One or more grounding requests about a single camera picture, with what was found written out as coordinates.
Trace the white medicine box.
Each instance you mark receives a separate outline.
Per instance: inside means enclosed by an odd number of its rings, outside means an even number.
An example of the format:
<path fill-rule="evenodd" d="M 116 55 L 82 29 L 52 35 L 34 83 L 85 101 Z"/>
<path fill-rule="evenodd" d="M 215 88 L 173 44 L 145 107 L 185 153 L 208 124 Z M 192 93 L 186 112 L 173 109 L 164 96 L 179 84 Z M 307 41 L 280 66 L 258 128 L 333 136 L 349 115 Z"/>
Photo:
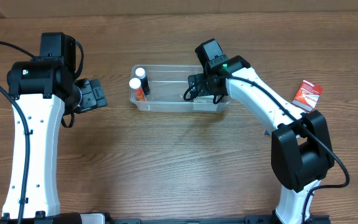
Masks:
<path fill-rule="evenodd" d="M 193 100 L 193 110 L 198 112 L 216 112 L 218 106 L 213 103 L 213 95 L 199 96 Z"/>

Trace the orange tube white cap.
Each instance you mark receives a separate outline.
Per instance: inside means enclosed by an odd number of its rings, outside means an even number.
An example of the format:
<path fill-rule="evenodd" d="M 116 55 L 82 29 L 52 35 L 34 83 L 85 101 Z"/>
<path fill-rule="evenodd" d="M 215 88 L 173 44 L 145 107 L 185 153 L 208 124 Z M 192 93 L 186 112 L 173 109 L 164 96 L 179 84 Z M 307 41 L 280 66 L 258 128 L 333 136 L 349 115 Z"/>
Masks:
<path fill-rule="evenodd" d="M 134 91 L 137 100 L 147 101 L 145 93 L 142 89 L 142 83 L 139 78 L 131 78 L 129 81 L 130 88 Z"/>

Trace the black tube white cap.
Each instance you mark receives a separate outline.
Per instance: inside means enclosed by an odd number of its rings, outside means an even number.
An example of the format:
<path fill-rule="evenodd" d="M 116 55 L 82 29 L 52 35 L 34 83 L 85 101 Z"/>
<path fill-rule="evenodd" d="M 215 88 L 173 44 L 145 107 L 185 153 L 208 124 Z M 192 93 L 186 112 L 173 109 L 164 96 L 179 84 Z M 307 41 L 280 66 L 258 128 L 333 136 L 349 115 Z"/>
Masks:
<path fill-rule="evenodd" d="M 142 89 L 144 91 L 144 94 L 149 95 L 150 94 L 150 87 L 149 87 L 149 81 L 148 81 L 145 69 L 142 68 L 142 67 L 136 68 L 135 75 L 141 82 L 141 87 L 142 87 Z"/>

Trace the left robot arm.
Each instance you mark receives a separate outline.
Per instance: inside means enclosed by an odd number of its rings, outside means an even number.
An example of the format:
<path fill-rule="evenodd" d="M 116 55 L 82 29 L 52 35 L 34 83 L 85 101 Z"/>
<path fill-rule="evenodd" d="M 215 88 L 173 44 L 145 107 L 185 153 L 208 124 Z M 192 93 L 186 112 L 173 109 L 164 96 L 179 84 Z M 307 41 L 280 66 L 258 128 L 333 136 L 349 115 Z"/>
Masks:
<path fill-rule="evenodd" d="M 81 44 L 62 32 L 46 32 L 40 53 L 16 62 L 7 73 L 15 134 L 9 190 L 1 223 L 109 223 L 106 212 L 62 213 L 57 191 L 57 146 L 60 128 L 74 117 L 106 106 L 97 79 L 81 78 Z"/>

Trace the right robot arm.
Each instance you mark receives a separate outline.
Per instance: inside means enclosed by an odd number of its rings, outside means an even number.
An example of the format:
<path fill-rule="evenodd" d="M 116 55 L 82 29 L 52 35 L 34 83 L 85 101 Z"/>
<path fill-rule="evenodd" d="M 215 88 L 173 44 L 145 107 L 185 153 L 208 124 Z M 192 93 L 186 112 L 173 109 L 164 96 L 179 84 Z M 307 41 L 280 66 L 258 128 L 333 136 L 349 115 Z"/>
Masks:
<path fill-rule="evenodd" d="M 242 103 L 271 136 L 271 166 L 282 188 L 271 216 L 247 217 L 247 223 L 330 223 L 329 216 L 312 215 L 313 191 L 334 165 L 324 116 L 306 113 L 274 92 L 241 56 L 229 58 L 215 39 L 195 48 L 202 73 L 188 77 L 191 99 L 224 96 Z"/>

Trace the clear plastic container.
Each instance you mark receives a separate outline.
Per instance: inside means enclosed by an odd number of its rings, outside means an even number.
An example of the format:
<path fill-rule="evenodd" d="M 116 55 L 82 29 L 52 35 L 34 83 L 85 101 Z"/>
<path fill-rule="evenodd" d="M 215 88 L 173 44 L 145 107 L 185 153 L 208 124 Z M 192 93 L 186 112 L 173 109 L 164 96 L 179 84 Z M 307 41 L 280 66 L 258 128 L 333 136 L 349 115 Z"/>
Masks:
<path fill-rule="evenodd" d="M 149 81 L 150 94 L 147 101 L 137 100 L 135 93 L 130 89 L 130 101 L 140 111 L 154 112 L 198 112 L 193 110 L 193 101 L 185 101 L 183 94 L 188 88 L 188 77 L 203 72 L 200 65 L 134 65 L 131 78 L 136 77 L 135 70 L 142 67 L 146 71 Z M 224 111 L 232 102 L 228 96 L 217 104 L 216 112 Z"/>

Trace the red box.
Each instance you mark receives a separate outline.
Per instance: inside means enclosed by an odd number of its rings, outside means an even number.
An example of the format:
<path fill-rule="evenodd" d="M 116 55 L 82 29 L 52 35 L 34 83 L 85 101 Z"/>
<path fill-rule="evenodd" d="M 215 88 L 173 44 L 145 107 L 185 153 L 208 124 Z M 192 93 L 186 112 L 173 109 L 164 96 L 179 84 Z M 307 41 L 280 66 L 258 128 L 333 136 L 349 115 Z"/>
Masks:
<path fill-rule="evenodd" d="M 303 80 L 291 103 L 306 111 L 312 111 L 322 92 L 322 86 Z"/>

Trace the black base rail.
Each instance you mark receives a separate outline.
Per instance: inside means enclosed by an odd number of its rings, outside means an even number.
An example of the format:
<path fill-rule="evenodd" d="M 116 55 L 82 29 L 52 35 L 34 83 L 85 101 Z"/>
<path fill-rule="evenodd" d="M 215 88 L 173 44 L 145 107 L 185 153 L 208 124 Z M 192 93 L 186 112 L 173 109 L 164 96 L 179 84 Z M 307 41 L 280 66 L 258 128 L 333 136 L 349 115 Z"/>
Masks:
<path fill-rule="evenodd" d="M 114 219 L 109 213 L 81 213 L 85 224 L 270 224 L 280 223 L 273 215 L 247 215 L 244 218 L 202 218 L 202 219 L 167 219 L 141 220 L 139 218 Z"/>

